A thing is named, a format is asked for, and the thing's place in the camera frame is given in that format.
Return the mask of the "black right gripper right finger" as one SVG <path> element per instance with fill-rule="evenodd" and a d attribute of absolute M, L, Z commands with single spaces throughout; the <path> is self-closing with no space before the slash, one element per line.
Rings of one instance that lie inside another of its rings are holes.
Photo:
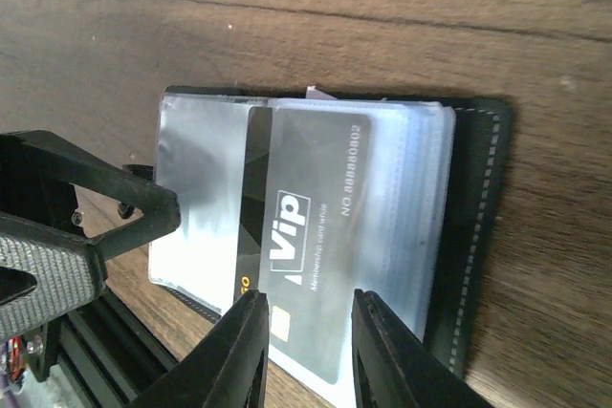
<path fill-rule="evenodd" d="M 351 321 L 359 407 L 491 405 L 429 353 L 374 291 L 354 291 Z"/>

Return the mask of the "black leather card holder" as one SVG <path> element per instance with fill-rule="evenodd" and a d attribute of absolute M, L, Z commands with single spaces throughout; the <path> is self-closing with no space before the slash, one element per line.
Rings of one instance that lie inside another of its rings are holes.
<path fill-rule="evenodd" d="M 329 95 L 313 87 L 273 96 L 167 90 L 153 178 L 176 193 L 182 221 L 150 246 L 148 276 L 214 322 L 259 290 L 260 245 L 241 222 L 253 107 L 360 113 L 372 122 L 339 380 L 326 383 L 271 345 L 268 301 L 271 360 L 332 405 L 354 406 L 353 297 L 371 290 L 463 380 L 512 109 L 486 98 Z"/>

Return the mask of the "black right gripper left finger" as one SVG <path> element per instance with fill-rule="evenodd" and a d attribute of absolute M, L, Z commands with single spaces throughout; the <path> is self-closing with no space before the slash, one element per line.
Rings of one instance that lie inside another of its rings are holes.
<path fill-rule="evenodd" d="M 269 350 L 265 294 L 249 290 L 180 362 L 131 407 L 262 407 Z"/>

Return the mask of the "grey card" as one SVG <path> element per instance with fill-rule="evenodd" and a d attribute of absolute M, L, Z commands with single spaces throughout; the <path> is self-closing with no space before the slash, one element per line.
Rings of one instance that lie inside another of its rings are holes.
<path fill-rule="evenodd" d="M 372 122 L 360 113 L 253 107 L 241 222 L 260 245 L 270 342 L 339 380 Z"/>

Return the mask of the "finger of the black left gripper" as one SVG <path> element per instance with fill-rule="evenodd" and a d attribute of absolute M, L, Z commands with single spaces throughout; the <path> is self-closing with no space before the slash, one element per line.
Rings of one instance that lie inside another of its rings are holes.
<path fill-rule="evenodd" d="M 1 146 L 5 149 L 2 157 L 27 173 L 78 185 L 131 204 L 142 212 L 139 220 L 94 238 L 77 236 L 3 212 L 3 233 L 110 260 L 173 232 L 181 222 L 178 198 L 173 191 L 123 171 L 53 132 L 6 133 L 1 136 Z"/>
<path fill-rule="evenodd" d="M 98 298 L 106 268 L 91 242 L 1 214 L 1 339 L 27 333 Z"/>

